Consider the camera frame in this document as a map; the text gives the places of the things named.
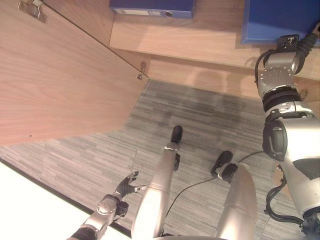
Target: cabinet hinge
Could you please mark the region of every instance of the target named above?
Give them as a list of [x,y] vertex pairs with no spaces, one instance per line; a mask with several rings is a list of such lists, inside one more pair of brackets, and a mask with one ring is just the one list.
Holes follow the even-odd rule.
[[19,1],[18,9],[33,16],[40,22],[45,23],[47,16],[42,13],[41,4],[43,3],[42,0],[29,0],[28,2]]
[[138,74],[138,76],[136,76],[137,79],[142,80],[144,78],[146,67],[146,62],[142,61],[140,64],[140,73]]

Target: white floor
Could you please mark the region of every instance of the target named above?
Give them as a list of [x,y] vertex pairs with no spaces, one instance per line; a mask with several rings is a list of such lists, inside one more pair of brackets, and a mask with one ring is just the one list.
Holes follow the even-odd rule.
[[[66,240],[88,214],[0,163],[1,239]],[[112,227],[103,240],[129,240]]]

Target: black cable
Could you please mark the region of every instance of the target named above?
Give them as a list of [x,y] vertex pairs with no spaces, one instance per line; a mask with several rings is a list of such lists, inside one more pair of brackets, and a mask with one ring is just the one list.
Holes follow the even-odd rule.
[[258,87],[258,67],[259,67],[259,63],[262,59],[264,59],[265,57],[269,57],[272,53],[274,53],[276,50],[274,49],[269,49],[268,51],[264,52],[261,54],[261,56],[257,59],[256,63],[255,63],[255,67],[254,67],[254,77],[255,77],[255,84],[256,87]]
[[275,213],[271,206],[270,206],[270,202],[272,201],[272,199],[281,191],[281,189],[287,184],[287,180],[286,180],[286,176],[283,173],[283,177],[281,179],[281,184],[279,186],[276,186],[274,188],[272,188],[268,194],[266,195],[266,204],[265,204],[265,210],[264,213],[268,214],[273,220],[278,221],[278,222],[284,222],[284,223],[293,223],[293,224],[297,224],[299,225],[299,227],[301,228],[304,221],[296,216],[290,216],[290,215],[279,215],[277,213]]
[[198,182],[198,183],[196,183],[196,184],[193,184],[193,185],[191,185],[191,186],[186,187],[186,188],[185,188],[185,189],[183,189],[181,192],[179,192],[179,194],[175,197],[175,199],[174,199],[174,200],[173,200],[173,202],[171,203],[171,206],[169,207],[169,210],[166,212],[165,217],[167,217],[167,216],[168,216],[168,214],[169,214],[169,212],[170,212],[170,210],[171,210],[172,206],[174,205],[175,201],[176,201],[176,200],[177,200],[177,198],[180,196],[180,194],[182,194],[185,190],[187,190],[187,189],[189,189],[189,188],[191,188],[191,187],[194,187],[194,186],[196,186],[196,185],[199,185],[199,184],[203,184],[203,183],[209,182],[209,181],[211,181],[211,180],[213,180],[213,179],[215,179],[215,178],[210,178],[210,179],[208,179],[208,180]]
[[[250,155],[245,156],[245,157],[244,157],[244,158],[242,158],[240,161],[238,161],[238,163],[242,162],[242,161],[243,161],[243,160],[245,160],[246,158],[251,157],[252,155],[260,154],[260,153],[264,153],[264,151],[256,151],[256,152],[254,152],[254,153],[251,153]],[[196,186],[196,185],[199,185],[199,184],[203,184],[203,183],[209,182],[209,181],[211,181],[211,180],[213,180],[213,179],[215,179],[215,178],[210,178],[210,179],[208,179],[208,180],[201,181],[201,182],[198,182],[198,183],[196,183],[196,184],[190,185],[190,186],[186,187],[185,189],[183,189],[181,192],[179,192],[179,194],[175,197],[175,199],[174,199],[174,200],[173,200],[173,202],[171,203],[171,206],[169,207],[169,210],[166,212],[165,217],[167,217],[167,216],[168,216],[168,214],[169,214],[169,212],[170,212],[171,208],[173,207],[173,205],[175,204],[175,202],[176,202],[177,198],[178,198],[178,197],[179,197],[179,196],[180,196],[180,195],[181,195],[185,190],[187,190],[187,189],[189,189],[189,188],[191,188],[191,187],[194,187],[194,186]]]
[[238,161],[238,163],[241,163],[243,160],[245,160],[245,159],[247,159],[247,158],[251,157],[252,155],[255,155],[255,154],[261,154],[261,153],[264,153],[264,151],[256,151],[256,152],[254,152],[254,153],[251,153],[250,155],[245,156],[245,157],[244,157],[244,158],[242,158],[240,161]]

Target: wooden cabinet door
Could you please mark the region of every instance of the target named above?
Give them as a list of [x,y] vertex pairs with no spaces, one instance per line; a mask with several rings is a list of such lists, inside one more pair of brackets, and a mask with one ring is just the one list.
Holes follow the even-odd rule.
[[42,23],[0,1],[0,145],[121,129],[146,79],[42,6]]

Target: blue box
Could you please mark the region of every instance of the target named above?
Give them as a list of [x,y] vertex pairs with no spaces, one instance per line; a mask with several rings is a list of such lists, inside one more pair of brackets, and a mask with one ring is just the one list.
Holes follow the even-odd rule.
[[196,0],[110,0],[116,14],[190,19]]
[[319,21],[320,0],[245,0],[241,41],[273,44],[292,34],[302,39]]

